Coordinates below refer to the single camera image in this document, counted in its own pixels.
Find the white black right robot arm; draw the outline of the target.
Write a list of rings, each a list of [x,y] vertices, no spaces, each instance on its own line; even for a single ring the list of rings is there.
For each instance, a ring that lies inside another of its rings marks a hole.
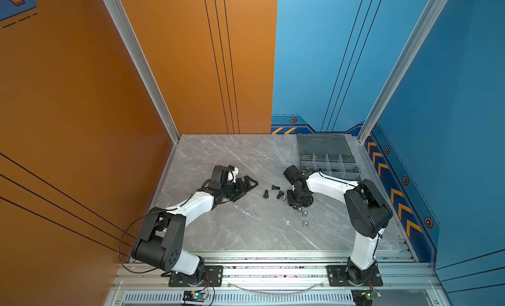
[[[378,242],[393,217],[393,211],[377,186],[368,179],[351,181],[334,178],[321,171],[302,171],[292,165],[284,171],[292,185],[287,192],[291,207],[310,207],[314,194],[344,203],[354,227],[355,241],[344,269],[330,267],[331,285],[383,286],[376,260]]]

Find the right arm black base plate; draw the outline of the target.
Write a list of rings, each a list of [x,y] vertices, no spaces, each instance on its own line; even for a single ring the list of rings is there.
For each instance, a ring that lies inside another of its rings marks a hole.
[[[383,286],[383,280],[377,264],[372,264],[366,270],[360,270],[356,266],[328,265],[326,267],[327,278],[330,286]]]

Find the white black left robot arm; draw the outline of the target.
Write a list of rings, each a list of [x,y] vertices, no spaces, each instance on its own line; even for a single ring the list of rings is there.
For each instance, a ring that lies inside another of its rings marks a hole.
[[[234,166],[215,166],[211,178],[188,199],[172,207],[154,207],[142,219],[132,248],[132,258],[167,273],[196,279],[205,275],[205,260],[185,251],[185,228],[200,216],[226,202],[236,202],[259,183],[245,175],[238,177]]]

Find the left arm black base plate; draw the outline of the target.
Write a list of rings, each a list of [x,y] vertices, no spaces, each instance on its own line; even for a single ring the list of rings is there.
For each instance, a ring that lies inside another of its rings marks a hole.
[[[169,279],[168,285],[173,288],[197,287],[203,288],[221,287],[224,267],[222,265],[205,265],[203,269],[197,270],[195,274],[175,273]]]

